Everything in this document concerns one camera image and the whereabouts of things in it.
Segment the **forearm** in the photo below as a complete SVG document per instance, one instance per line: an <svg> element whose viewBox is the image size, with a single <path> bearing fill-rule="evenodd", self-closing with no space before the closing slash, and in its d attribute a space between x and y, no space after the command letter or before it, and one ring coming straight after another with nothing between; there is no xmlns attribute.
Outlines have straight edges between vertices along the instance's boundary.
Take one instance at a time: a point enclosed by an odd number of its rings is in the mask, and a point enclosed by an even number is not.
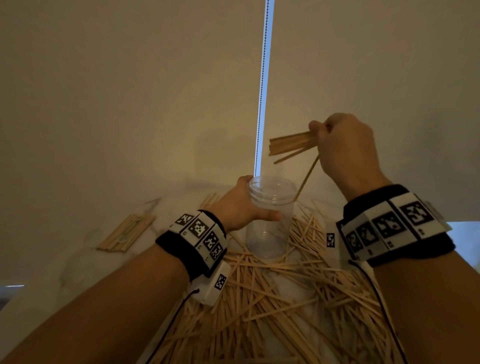
<svg viewBox="0 0 480 364"><path fill-rule="evenodd" d="M410 364L480 363L480 275L456 252L374 272Z"/></svg>
<svg viewBox="0 0 480 364"><path fill-rule="evenodd" d="M188 282L181 261L155 244L54 314L2 364L135 362Z"/></svg>

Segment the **wristband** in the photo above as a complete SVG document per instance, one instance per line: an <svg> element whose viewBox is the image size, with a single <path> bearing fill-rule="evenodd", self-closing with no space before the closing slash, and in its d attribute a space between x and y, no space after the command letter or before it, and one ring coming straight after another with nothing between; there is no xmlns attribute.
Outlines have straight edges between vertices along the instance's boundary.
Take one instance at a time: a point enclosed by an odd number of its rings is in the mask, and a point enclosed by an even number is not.
<svg viewBox="0 0 480 364"><path fill-rule="evenodd" d="M400 185L350 201L336 228L350 259L366 260L372 267L400 258L434 258L455 248L443 217Z"/></svg>
<svg viewBox="0 0 480 364"><path fill-rule="evenodd" d="M180 259L190 281L202 274L210 278L227 252L225 229L204 210L184 213L155 242Z"/></svg>

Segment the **person's right hand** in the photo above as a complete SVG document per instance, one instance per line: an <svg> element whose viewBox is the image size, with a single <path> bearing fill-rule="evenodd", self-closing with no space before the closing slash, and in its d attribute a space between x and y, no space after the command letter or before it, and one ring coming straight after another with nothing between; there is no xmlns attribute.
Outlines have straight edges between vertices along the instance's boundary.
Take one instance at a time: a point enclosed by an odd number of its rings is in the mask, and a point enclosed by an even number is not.
<svg viewBox="0 0 480 364"><path fill-rule="evenodd" d="M324 123L311 121L308 127L317 133L324 172L347 201L392 184L380 170L372 129L354 115L335 113Z"/></svg>

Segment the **person's right arm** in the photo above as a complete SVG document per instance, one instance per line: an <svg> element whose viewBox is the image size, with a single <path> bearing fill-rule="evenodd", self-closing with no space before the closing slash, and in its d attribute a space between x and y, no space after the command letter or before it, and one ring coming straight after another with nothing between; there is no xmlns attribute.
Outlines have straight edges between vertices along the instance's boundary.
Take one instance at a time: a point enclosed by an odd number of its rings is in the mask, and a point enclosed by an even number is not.
<svg viewBox="0 0 480 364"><path fill-rule="evenodd" d="M309 128L322 168L348 201L392 184L371 128L355 116L334 114ZM398 259L374 272L410 364L480 363L480 275L456 252Z"/></svg>

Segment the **jar rim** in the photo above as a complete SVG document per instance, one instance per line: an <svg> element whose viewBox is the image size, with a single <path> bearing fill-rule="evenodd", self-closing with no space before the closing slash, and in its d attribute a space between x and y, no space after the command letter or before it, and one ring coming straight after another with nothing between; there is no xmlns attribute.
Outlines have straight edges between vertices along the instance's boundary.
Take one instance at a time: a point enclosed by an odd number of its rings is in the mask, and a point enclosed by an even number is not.
<svg viewBox="0 0 480 364"><path fill-rule="evenodd" d="M252 194L267 200L290 200L297 194L297 187L292 181L278 176L253 177L248 187Z"/></svg>

